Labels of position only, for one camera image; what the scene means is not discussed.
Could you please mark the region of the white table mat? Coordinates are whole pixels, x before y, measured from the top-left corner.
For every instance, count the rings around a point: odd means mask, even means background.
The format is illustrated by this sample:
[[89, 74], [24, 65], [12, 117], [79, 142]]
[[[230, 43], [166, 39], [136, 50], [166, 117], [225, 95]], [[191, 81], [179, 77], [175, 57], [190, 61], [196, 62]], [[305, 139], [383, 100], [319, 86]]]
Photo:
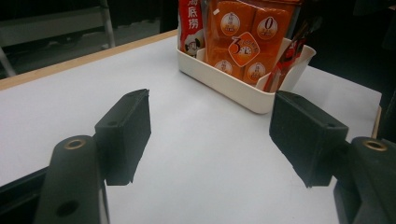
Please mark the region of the white table mat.
[[338, 224], [331, 187], [307, 188], [270, 119], [182, 74], [168, 32], [0, 80], [0, 186], [45, 167], [127, 92], [149, 92], [134, 181], [107, 191], [111, 224]]

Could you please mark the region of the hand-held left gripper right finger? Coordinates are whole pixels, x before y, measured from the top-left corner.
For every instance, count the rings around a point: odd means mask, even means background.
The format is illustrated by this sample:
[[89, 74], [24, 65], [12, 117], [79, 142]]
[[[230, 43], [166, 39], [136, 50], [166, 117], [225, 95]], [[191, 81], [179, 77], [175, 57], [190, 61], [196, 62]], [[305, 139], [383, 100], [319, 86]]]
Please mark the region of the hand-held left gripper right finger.
[[276, 93], [270, 137], [308, 188], [330, 184], [332, 155], [347, 132], [345, 124], [304, 97]]

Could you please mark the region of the white-framed desk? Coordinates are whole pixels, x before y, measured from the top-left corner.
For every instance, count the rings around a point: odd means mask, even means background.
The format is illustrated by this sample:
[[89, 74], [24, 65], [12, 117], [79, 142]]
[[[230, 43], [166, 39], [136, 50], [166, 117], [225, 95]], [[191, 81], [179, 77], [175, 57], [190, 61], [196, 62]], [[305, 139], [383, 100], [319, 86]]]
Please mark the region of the white-framed desk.
[[116, 43], [107, 0], [96, 1], [98, 2], [97, 7], [0, 21], [0, 64], [6, 71], [6, 77], [15, 77], [17, 73], [4, 53], [3, 47], [103, 26], [106, 31], [107, 45], [110, 48], [115, 48]]

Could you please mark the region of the orange seasoning packet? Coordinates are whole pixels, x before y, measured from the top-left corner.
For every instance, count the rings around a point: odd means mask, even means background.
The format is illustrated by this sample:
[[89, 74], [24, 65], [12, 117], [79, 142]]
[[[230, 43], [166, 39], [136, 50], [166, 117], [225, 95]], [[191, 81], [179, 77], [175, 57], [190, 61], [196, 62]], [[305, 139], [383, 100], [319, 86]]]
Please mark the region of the orange seasoning packet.
[[304, 0], [210, 0], [205, 62], [249, 85], [267, 75]]

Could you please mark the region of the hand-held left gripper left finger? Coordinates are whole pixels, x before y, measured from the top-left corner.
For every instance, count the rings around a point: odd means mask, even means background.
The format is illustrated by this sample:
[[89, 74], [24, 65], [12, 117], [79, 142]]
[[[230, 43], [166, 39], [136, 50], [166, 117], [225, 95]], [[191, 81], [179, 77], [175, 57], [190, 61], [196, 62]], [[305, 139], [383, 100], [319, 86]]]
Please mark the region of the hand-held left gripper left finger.
[[151, 135], [149, 90], [123, 95], [94, 126], [109, 186], [132, 183]]

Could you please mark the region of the cream divided plastic box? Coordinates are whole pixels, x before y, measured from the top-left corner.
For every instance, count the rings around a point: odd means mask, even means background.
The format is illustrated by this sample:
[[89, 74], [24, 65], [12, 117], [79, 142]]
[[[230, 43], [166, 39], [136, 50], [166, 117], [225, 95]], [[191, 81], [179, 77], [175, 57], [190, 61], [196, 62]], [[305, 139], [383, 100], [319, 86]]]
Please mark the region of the cream divided plastic box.
[[[279, 89], [281, 91], [291, 91], [315, 55], [316, 51], [313, 48], [304, 45], [300, 57], [287, 73]], [[178, 49], [179, 70], [254, 113], [266, 114], [272, 110], [275, 94], [262, 90], [267, 77], [262, 77], [255, 86], [251, 86], [204, 63], [204, 56], [205, 49], [200, 49], [196, 57]]]

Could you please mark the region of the large red black soup packet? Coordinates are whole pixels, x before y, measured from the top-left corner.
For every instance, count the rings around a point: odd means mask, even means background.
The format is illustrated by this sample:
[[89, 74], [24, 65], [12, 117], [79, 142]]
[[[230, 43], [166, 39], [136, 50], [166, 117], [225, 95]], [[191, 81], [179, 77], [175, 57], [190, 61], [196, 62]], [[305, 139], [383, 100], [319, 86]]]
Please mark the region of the large red black soup packet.
[[201, 0], [178, 0], [178, 49], [195, 57], [204, 46]]

